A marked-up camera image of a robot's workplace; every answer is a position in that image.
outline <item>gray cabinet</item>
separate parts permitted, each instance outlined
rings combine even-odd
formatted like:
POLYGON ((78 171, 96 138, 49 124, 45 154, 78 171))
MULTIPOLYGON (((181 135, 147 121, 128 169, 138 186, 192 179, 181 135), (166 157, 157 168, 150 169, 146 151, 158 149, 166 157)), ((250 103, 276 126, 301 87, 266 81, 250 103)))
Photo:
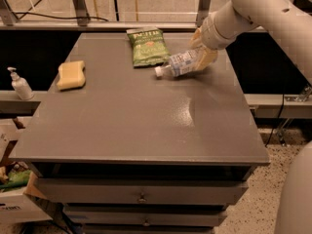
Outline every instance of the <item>gray cabinet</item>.
MULTIPOLYGON (((191 35, 165 34, 170 52, 191 35)), ((75 60, 85 87, 54 83, 11 158, 86 233, 213 234, 269 164, 226 52, 201 73, 157 80, 133 68, 125 34, 85 33, 75 60)))

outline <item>green snack bag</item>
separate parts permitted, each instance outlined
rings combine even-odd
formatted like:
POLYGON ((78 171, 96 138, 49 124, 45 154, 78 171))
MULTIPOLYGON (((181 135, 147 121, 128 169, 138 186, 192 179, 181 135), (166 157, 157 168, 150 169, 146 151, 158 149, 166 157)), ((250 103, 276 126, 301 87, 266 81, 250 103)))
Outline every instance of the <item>green snack bag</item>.
POLYGON ((134 67, 156 65, 169 58, 162 30, 144 27, 129 29, 127 34, 134 50, 134 67))

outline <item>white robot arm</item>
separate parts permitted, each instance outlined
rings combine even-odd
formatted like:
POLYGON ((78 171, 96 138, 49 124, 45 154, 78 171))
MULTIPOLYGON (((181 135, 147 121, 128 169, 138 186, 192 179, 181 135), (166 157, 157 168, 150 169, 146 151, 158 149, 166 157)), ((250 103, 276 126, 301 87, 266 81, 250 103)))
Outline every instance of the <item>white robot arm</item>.
MULTIPOLYGON (((236 36, 262 26, 312 82, 312 17, 293 0, 231 0, 208 16, 201 40, 213 50, 224 49, 236 36)), ((312 141, 295 157, 283 188, 275 234, 312 233, 312 141)))
POLYGON ((246 31, 262 26, 312 83, 312 17, 293 0, 231 0, 208 16, 201 27, 202 42, 224 49, 246 31))

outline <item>yellow sponge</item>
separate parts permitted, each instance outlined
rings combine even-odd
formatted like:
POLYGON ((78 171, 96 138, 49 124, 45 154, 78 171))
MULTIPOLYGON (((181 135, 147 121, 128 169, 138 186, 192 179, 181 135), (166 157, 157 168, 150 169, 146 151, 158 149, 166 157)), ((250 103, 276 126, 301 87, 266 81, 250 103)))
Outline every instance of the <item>yellow sponge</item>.
POLYGON ((82 60, 62 63, 58 68, 58 89, 68 90, 84 86, 86 82, 84 68, 85 63, 82 60))

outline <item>white pump bottle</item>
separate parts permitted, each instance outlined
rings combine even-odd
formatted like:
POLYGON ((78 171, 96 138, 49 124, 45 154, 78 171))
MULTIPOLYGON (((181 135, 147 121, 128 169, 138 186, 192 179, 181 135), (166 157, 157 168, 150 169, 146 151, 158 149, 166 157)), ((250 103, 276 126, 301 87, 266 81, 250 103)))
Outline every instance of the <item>white pump bottle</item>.
POLYGON ((17 69, 14 67, 8 67, 8 70, 11 72, 12 87, 17 92, 20 99, 28 100, 33 98, 34 94, 29 84, 24 78, 17 75, 17 73, 15 72, 17 69))

